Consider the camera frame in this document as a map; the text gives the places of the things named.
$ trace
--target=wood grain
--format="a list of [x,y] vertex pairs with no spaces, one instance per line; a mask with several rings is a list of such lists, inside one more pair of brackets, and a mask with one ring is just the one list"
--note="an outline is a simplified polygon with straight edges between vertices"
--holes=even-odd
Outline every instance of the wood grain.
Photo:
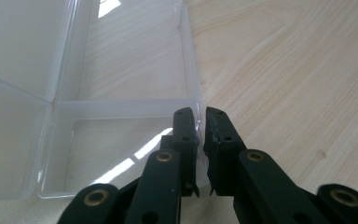
[[[358,190],[358,1],[187,3],[204,106],[225,110],[300,187]],[[188,223],[223,223],[226,206],[201,202],[206,216]]]

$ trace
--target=screw hole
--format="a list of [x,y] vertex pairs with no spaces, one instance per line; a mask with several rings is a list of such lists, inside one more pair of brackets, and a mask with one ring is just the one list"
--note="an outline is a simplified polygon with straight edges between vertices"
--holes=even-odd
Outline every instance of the screw hole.
[[332,189],[330,191],[330,195],[337,202],[347,205],[349,207],[358,206],[358,198],[344,189]]
[[169,152],[161,152],[157,155],[158,161],[170,161],[172,160],[172,154]]
[[261,153],[258,153],[258,152],[249,152],[246,156],[250,161],[262,161],[262,160],[264,160],[264,156]]
[[90,207],[100,205],[106,201],[109,193],[105,189],[96,189],[84,198],[84,204]]
[[147,212],[142,216],[142,223],[144,224],[155,224],[158,222],[158,213]]
[[293,219],[295,220],[295,222],[300,223],[300,224],[311,224],[312,223],[312,219],[305,213],[295,213],[293,215]]

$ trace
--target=clear plastic container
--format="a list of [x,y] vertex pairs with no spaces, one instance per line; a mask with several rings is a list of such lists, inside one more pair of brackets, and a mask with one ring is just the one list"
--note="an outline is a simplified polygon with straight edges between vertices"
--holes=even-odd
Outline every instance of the clear plastic container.
[[186,106],[200,122],[181,1],[0,3],[0,199],[123,187]]

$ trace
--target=container wall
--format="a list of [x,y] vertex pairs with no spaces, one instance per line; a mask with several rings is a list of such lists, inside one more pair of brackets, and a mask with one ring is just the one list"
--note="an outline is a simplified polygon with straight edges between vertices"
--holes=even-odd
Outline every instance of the container wall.
[[188,100],[57,104],[40,196],[73,196],[92,183],[124,187],[171,134],[173,112],[189,105],[197,111]]
[[0,82],[0,199],[34,189],[48,102]]
[[[109,11],[107,3],[116,5]],[[199,98],[185,7],[175,1],[92,4],[80,2],[75,14],[59,101]]]
[[52,100],[73,2],[0,1],[0,80]]

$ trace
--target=light wood surface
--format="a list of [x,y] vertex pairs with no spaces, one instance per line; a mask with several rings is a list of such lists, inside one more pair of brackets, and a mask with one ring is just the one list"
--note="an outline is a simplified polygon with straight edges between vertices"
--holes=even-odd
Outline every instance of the light wood surface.
[[[358,190],[358,1],[187,0],[205,106],[301,188]],[[231,198],[184,198],[181,223],[238,223]],[[0,223],[55,223],[67,199],[0,202]]]

